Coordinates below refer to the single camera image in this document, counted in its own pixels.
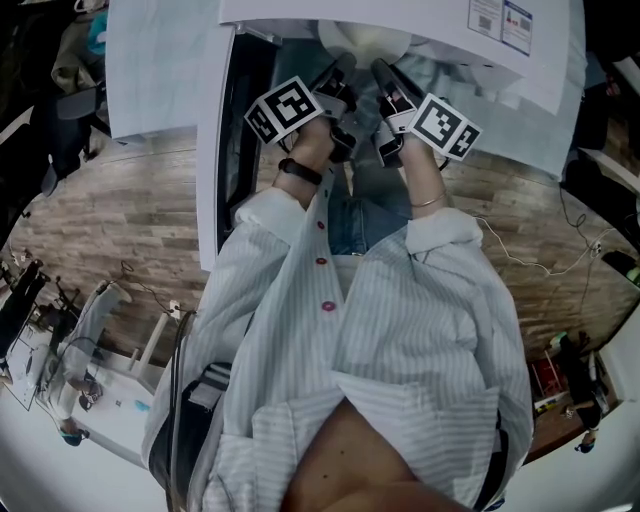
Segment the shirt sleeve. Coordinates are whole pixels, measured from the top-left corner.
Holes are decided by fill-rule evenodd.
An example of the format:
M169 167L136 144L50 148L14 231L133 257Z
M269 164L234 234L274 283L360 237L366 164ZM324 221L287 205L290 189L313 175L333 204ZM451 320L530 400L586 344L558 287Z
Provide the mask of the shirt sleeve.
M238 210L236 228L216 258L191 334L183 342L183 387L198 379L209 364L233 361L305 214L298 201L279 189L257 194ZM169 411L169 387L170 371L165 370L147 420L145 463Z
M531 389L513 298L482 252L481 242L476 220L452 208L411 221L406 237L416 272L438 276L473 318L475 358L487 388L500 388L502 429L509 436L504 485L531 445Z

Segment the white striped shirt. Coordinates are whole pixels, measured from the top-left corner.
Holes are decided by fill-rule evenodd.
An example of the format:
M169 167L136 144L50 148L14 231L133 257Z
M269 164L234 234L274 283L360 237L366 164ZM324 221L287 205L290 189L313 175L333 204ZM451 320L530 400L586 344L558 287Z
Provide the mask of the white striped shirt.
M509 436L503 487L531 443L513 300L476 221L451 208L373 247L345 300L327 239L332 184L327 173L307 212L281 190L258 194L215 262L185 349L185 385L207 364L233 360L202 508L278 510L344 398L420 481L472 506L498 410ZM167 380L145 456L166 417Z

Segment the blue jeans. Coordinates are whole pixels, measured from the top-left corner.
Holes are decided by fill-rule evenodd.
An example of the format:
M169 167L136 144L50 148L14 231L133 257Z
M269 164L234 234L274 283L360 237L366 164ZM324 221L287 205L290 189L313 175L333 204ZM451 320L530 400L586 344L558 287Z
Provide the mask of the blue jeans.
M409 193L400 172L382 168L370 142L362 144L352 168L353 196L344 167L331 168L335 183L328 220L329 247L334 255L365 254L411 219Z

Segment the desk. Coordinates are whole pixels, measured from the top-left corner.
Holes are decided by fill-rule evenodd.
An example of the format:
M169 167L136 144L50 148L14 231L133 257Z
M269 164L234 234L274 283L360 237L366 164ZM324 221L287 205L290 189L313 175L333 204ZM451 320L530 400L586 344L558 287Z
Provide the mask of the desk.
M474 85L463 82L452 83L447 91L451 103L484 128L479 150L542 169L556 179L571 143L586 67L582 2L566 1L568 43L566 52L559 50L565 65L561 66L557 115L526 99L518 109L488 101L476 95ZM224 7L220 11L215 0L180 5L170 0L112 0L107 28L107 94L113 136L198 126L198 233L201 265L206 270L218 252L218 142L235 34L232 26L218 22L219 16L233 18L233 2L225 2Z

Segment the white paper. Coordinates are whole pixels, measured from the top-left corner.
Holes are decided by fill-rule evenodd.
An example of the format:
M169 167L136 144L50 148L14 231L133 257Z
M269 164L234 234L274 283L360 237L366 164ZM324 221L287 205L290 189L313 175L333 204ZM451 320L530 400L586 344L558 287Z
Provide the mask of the white paper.
M533 15L509 0L505 0L502 42L525 55L531 55L532 39Z
M468 27L500 41L502 36L502 0L469 0Z

